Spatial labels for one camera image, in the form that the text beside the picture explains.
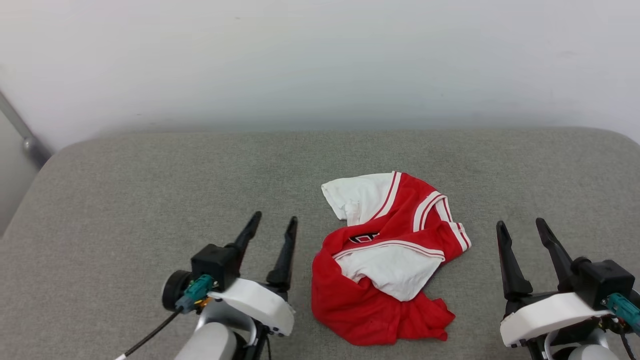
jersey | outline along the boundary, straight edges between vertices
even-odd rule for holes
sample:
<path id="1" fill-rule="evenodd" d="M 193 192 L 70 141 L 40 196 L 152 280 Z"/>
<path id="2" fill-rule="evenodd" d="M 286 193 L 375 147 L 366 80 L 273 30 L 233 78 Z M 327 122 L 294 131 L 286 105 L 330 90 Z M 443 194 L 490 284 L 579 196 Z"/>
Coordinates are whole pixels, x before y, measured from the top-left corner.
<path id="1" fill-rule="evenodd" d="M 446 340 L 454 315 L 421 289 L 471 246 L 447 197 L 401 172 L 337 179 L 322 191 L 347 226 L 329 234 L 314 259 L 314 316 L 355 345 Z"/>

metal pole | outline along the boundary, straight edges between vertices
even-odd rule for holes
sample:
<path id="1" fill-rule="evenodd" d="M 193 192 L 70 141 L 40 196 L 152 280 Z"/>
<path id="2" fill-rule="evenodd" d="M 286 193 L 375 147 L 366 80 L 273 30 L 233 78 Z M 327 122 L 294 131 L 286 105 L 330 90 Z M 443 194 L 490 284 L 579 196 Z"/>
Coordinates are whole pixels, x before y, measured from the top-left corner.
<path id="1" fill-rule="evenodd" d="M 2 92 L 0 92 L 0 111 L 9 120 L 11 125 L 15 127 L 18 134 L 23 137 L 23 151 L 32 161 L 42 168 L 42 166 L 44 166 L 47 160 L 51 157 L 51 153 L 35 136 L 33 136 L 33 133 L 29 130 L 27 124 L 24 123 L 20 115 L 18 115 Z"/>

black cable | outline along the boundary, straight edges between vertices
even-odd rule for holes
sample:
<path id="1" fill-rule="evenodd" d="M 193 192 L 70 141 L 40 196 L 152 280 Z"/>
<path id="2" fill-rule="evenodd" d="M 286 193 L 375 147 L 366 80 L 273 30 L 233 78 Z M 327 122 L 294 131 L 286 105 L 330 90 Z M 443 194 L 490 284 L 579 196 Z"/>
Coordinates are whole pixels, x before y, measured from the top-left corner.
<path id="1" fill-rule="evenodd" d="M 125 357 L 129 357 L 129 355 L 131 355 L 134 351 L 136 351 L 137 349 L 139 349 L 142 345 L 144 345 L 147 341 L 151 340 L 151 338 L 153 338 L 158 332 L 160 332 L 160 330 L 164 329 L 165 326 L 169 325 L 169 323 L 175 319 L 176 316 L 178 316 L 180 314 L 180 312 L 182 311 L 182 306 L 178 307 L 173 314 L 171 314 L 171 316 L 169 316 L 165 321 L 163 321 L 159 327 L 156 327 L 155 330 L 153 330 L 152 332 L 149 333 L 149 335 L 145 336 L 144 339 L 140 340 L 139 343 L 133 345 L 132 348 L 130 348 L 129 350 L 127 350 L 127 352 L 124 353 Z"/>
<path id="2" fill-rule="evenodd" d="M 627 340 L 627 337 L 625 336 L 625 333 L 622 332 L 620 334 L 620 337 L 622 338 L 622 345 L 625 346 L 625 350 L 627 351 L 627 355 L 629 355 L 629 358 L 631 360 L 636 360 L 634 352 L 633 352 L 633 350 L 631 350 L 631 346 L 629 345 L 629 340 Z"/>
<path id="3" fill-rule="evenodd" d="M 269 341 L 269 336 L 267 336 L 267 353 L 269 354 L 269 360 L 271 360 L 271 342 Z"/>

gray couch cushion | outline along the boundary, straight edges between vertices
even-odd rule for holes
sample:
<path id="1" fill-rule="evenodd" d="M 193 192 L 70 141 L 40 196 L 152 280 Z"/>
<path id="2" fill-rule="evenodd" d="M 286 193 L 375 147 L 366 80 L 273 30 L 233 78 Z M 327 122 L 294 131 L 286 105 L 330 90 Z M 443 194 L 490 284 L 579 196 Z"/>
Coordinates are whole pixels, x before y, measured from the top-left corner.
<path id="1" fill-rule="evenodd" d="M 457 318 L 449 340 L 355 347 L 315 321 L 311 262 L 343 226 L 320 185 L 400 170 L 449 196 L 473 247 L 426 287 Z M 556 279 L 536 217 L 573 256 L 640 275 L 640 149 L 591 129 L 131 135 L 67 147 L 42 169 L 0 243 L 3 359 L 113 359 L 168 313 L 160 291 L 206 243 L 231 241 L 264 213 L 243 276 L 263 280 L 290 216 L 300 219 L 294 333 L 275 359 L 527 359 L 504 348 L 495 223 L 534 289 Z M 132 359 L 172 359 L 196 316 L 180 316 Z M 632 344 L 638 347 L 637 339 Z M 619 339 L 614 350 L 626 355 Z"/>

white wall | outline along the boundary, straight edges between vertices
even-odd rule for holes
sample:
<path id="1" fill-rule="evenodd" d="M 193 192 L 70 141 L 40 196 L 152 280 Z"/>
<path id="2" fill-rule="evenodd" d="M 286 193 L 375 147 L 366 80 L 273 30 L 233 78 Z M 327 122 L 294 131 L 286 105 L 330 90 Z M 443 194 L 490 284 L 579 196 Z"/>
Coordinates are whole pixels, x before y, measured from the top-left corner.
<path id="1" fill-rule="evenodd" d="M 0 90 L 54 150 L 128 130 L 361 125 L 640 141 L 639 64 L 636 0 L 0 2 Z"/>
<path id="2" fill-rule="evenodd" d="M 22 137 L 0 112 L 0 237 L 37 172 L 22 151 Z"/>

